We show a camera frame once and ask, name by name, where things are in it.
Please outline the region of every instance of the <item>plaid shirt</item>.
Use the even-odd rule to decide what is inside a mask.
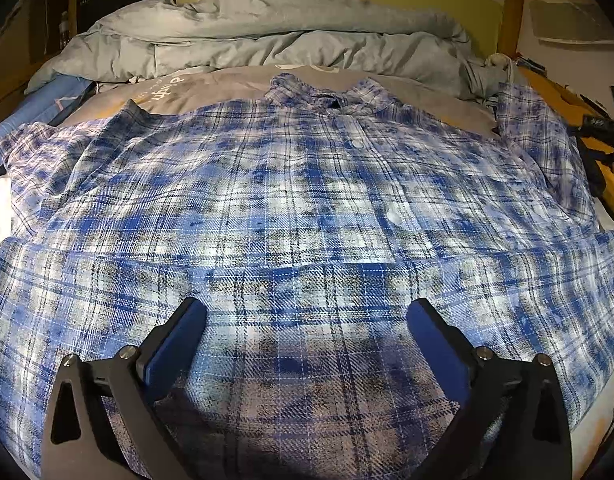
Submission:
[[[0,141],[0,438],[39,474],[60,359],[139,344],[186,296],[208,326],[157,413],[209,478],[410,473],[458,409],[407,331],[418,297],[474,345],[551,355],[573,428],[614,367],[614,233],[537,94],[503,85],[498,122],[283,74],[257,101],[22,126]]]

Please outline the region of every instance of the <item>gray comforter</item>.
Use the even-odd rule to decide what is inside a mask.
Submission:
[[[461,99],[484,100],[509,79],[476,58],[466,31],[433,10],[362,0],[145,0],[105,16],[31,79],[56,73],[104,82],[149,79],[186,67],[310,64],[415,79]]]

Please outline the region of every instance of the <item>wall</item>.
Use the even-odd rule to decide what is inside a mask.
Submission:
[[[602,103],[614,117],[610,85],[614,85],[614,46],[573,46],[539,41],[525,0],[518,50],[547,67],[549,79]]]

